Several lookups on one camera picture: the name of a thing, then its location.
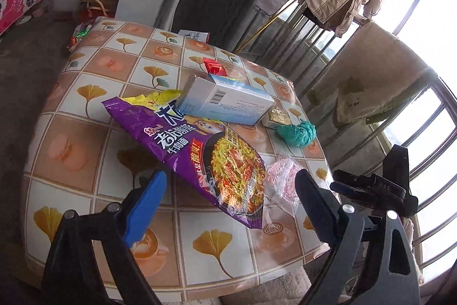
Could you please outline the white blue medicine box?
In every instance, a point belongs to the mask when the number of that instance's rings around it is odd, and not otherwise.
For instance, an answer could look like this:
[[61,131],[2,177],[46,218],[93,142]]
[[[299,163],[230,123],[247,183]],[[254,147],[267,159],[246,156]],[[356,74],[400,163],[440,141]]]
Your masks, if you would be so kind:
[[189,77],[176,103],[184,115],[250,126],[274,105],[267,92],[214,74]]

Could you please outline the clear pink patterned bag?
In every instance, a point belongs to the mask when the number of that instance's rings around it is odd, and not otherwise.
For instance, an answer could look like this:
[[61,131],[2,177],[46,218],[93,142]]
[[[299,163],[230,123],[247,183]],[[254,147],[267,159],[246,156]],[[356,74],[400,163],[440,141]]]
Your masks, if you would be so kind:
[[265,198],[284,212],[295,216],[300,199],[295,189],[295,177],[305,167],[286,155],[279,155],[266,167]]

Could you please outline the green crumpled plastic bag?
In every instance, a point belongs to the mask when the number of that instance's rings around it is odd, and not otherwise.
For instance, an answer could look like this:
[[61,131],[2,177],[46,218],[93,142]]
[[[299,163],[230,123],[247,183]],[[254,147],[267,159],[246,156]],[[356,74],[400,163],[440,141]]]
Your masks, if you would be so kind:
[[316,128],[309,121],[301,121],[298,125],[278,125],[275,129],[287,145],[307,147],[316,138]]

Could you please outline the purple instant noodle bag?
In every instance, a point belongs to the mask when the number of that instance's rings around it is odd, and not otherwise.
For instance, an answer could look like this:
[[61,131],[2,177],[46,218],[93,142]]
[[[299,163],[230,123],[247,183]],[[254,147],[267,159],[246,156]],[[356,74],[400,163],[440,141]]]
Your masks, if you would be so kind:
[[251,229],[262,228],[265,164],[220,121],[182,114],[179,90],[103,101],[111,117],[210,203]]

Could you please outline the gold tea packet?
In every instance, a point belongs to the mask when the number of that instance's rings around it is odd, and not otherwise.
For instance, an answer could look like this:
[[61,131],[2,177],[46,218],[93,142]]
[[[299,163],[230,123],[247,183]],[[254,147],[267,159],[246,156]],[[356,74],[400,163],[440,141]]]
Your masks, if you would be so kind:
[[278,126],[291,124],[287,113],[278,107],[273,107],[262,118],[262,125],[266,128],[276,129]]

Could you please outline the beige hanging towel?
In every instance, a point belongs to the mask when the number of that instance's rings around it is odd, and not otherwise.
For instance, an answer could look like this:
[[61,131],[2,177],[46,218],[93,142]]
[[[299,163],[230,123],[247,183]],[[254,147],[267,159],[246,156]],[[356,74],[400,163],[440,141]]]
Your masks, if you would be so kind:
[[318,106],[336,96],[334,126],[381,122],[429,86],[437,73],[375,22],[360,27],[307,94]]

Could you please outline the red small wrapper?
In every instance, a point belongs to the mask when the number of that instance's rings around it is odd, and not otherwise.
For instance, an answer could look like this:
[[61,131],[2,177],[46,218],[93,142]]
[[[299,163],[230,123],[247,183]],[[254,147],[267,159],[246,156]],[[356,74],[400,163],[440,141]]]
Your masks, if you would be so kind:
[[207,70],[208,74],[213,74],[219,77],[228,76],[225,68],[215,59],[204,58],[203,64],[205,65],[205,69]]

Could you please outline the steel window railing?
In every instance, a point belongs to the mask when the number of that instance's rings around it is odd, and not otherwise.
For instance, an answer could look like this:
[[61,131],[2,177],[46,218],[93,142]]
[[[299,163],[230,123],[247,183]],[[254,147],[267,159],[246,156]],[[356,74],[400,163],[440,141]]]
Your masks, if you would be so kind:
[[369,3],[338,37],[286,3],[249,13],[235,52],[291,79],[334,170],[380,174],[395,145],[418,198],[414,253],[432,280],[456,260],[456,0]]

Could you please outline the yellow pole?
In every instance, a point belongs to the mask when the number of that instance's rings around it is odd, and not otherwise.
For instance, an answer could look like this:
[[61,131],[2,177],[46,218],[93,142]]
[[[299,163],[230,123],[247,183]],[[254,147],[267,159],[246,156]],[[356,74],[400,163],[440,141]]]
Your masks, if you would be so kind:
[[240,53],[246,46],[249,46],[252,41],[254,41],[260,34],[265,31],[279,16],[284,13],[287,9],[289,9],[295,2],[299,2],[300,0],[290,0],[284,6],[282,6],[278,11],[276,11],[269,20],[261,26],[249,39],[247,39],[241,46],[239,46],[235,50],[235,54]]

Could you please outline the black chair back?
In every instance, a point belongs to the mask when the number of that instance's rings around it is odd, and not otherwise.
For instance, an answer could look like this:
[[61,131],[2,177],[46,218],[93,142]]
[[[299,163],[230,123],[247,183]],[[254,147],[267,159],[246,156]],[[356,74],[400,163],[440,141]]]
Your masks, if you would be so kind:
[[256,0],[180,0],[171,30],[209,34],[209,43],[228,51],[235,49],[242,27],[249,22]]

